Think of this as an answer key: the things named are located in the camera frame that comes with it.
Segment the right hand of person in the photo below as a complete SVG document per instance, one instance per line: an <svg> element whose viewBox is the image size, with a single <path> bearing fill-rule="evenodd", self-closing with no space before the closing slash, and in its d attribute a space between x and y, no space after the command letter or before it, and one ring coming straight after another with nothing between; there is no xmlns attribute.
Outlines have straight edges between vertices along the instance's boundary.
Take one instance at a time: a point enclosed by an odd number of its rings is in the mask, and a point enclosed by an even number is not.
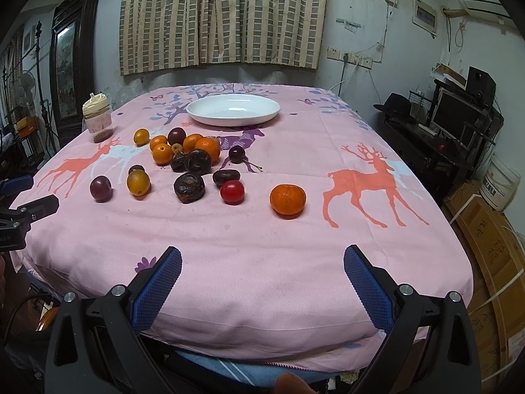
<svg viewBox="0 0 525 394"><path fill-rule="evenodd" d="M295 374L281 374L275 382L274 394L316 394L303 379Z"/></svg>

